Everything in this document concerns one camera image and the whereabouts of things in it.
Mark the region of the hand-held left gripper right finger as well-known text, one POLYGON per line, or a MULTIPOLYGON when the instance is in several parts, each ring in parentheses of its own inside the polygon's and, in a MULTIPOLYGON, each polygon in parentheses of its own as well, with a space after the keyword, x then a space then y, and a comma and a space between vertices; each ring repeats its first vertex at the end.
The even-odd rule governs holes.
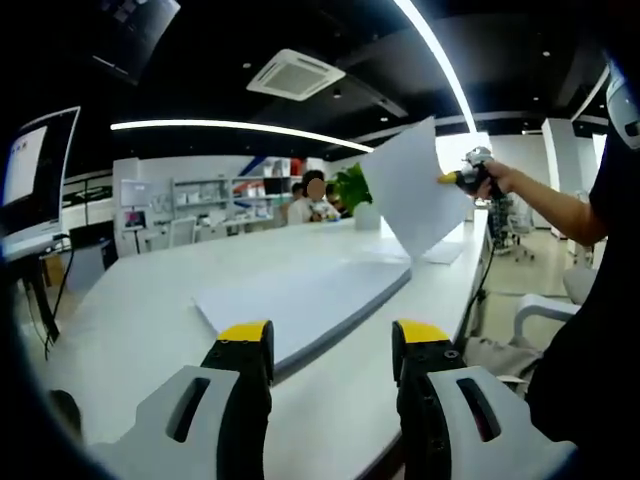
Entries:
POLYGON ((395 321, 392 363, 405 478, 574 478, 574 444, 544 436, 526 402, 438 327, 395 321))

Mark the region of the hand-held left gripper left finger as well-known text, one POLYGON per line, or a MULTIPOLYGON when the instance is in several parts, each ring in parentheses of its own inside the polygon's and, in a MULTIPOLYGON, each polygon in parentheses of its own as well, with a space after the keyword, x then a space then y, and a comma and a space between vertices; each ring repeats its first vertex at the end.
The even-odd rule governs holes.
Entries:
POLYGON ((119 479, 261 479, 273 378, 272 322, 236 324, 201 365, 145 398, 120 439, 93 453, 119 479))

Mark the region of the person's right hand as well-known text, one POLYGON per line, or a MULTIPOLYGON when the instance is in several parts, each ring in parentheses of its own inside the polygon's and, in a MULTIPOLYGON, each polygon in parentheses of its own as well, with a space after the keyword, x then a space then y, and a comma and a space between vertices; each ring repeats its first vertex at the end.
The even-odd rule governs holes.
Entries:
POLYGON ((488 178, 483 184, 485 198, 499 198, 512 190, 515 171, 507 165, 490 160, 484 163, 488 178))

